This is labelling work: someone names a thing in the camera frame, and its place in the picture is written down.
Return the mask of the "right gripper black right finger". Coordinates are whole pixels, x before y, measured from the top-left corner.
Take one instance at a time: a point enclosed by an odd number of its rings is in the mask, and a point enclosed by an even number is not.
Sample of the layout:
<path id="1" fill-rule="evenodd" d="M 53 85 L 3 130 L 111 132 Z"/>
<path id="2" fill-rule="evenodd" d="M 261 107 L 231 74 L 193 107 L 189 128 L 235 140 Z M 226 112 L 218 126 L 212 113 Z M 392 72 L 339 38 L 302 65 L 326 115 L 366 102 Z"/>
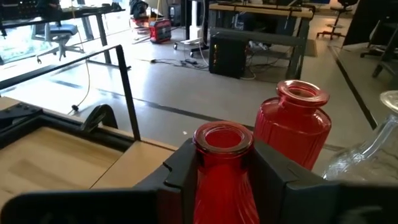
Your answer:
<path id="1" fill-rule="evenodd" d="M 252 193 L 261 223 L 397 223 L 397 186 L 329 181 L 257 141 Z"/>

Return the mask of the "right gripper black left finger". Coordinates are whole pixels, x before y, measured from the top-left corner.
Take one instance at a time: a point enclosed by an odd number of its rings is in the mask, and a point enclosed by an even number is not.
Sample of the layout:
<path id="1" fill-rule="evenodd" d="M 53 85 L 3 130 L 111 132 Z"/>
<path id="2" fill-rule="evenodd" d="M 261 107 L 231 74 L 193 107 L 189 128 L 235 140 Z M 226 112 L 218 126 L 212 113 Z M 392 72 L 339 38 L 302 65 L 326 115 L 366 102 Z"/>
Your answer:
<path id="1" fill-rule="evenodd" d="M 89 190 L 29 192 L 10 199 L 1 223 L 192 223 L 195 148 L 135 142 Z"/>

